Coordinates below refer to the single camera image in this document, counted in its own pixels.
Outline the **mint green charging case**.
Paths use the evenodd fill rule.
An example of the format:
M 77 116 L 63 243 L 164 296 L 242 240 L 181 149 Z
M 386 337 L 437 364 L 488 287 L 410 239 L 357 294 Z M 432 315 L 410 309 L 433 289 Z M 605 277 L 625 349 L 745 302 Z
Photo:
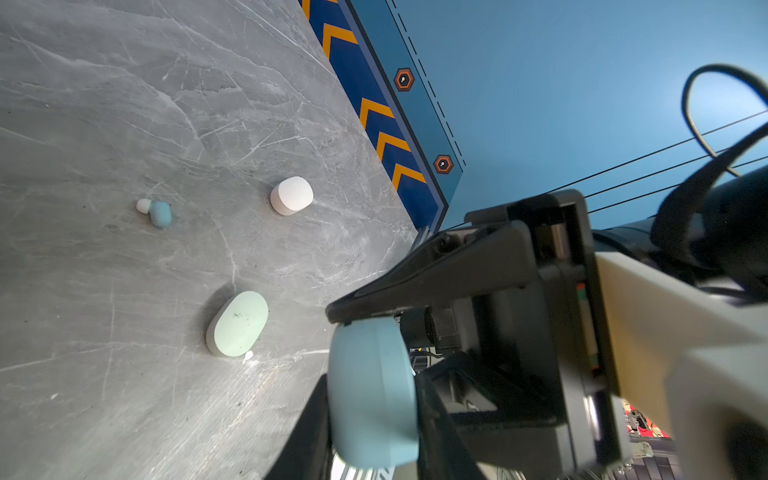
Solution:
M 244 356 L 259 339 L 269 316 L 266 299 L 255 291 L 244 291 L 228 300 L 208 325 L 205 340 L 219 357 Z

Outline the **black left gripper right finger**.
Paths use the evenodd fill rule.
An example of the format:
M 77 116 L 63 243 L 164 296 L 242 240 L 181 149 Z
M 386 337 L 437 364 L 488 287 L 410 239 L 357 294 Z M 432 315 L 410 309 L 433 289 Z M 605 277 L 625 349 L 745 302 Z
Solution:
M 415 376 L 418 405 L 418 479 L 485 479 L 451 421 L 432 381 Z

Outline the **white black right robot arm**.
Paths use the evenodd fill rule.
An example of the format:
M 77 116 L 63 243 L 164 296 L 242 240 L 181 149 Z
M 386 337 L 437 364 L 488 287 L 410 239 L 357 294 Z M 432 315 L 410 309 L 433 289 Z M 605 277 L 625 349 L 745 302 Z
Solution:
M 607 230 L 565 190 L 467 214 L 331 303 L 328 371 L 295 428 L 420 479 L 626 475 L 626 405 L 695 479 L 767 475 L 767 172 L 725 181 L 760 126 Z

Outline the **light blue charging case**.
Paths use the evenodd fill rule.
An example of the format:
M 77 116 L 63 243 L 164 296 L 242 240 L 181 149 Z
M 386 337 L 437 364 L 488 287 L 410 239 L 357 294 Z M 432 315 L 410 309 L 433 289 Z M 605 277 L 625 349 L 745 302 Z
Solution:
M 346 464 L 384 469 L 418 459 L 414 371 L 395 319 L 338 326 L 327 382 L 332 443 Z

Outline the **white earbud charging case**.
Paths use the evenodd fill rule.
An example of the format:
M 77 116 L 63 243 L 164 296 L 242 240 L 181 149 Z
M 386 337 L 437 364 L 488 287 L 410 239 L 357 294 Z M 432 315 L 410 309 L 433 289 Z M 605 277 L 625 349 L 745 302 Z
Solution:
M 281 181 L 270 193 L 270 204 L 280 215 L 291 216 L 312 204 L 314 192 L 309 182 L 293 176 Z

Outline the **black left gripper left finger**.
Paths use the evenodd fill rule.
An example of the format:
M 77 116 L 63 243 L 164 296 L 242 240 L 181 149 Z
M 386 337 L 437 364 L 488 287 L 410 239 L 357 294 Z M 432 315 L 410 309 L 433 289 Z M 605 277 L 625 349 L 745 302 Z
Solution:
M 331 478 L 331 467 L 328 383 L 322 375 L 265 479 L 326 480 Z

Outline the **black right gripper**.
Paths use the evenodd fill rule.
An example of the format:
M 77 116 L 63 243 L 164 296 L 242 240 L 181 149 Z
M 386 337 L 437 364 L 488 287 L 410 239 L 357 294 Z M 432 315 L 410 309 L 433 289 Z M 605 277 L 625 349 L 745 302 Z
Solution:
M 426 375 L 448 431 L 474 464 L 526 479 L 624 472 L 629 435 L 579 192 L 472 212 L 326 316 L 412 309 L 415 342 L 437 353 Z

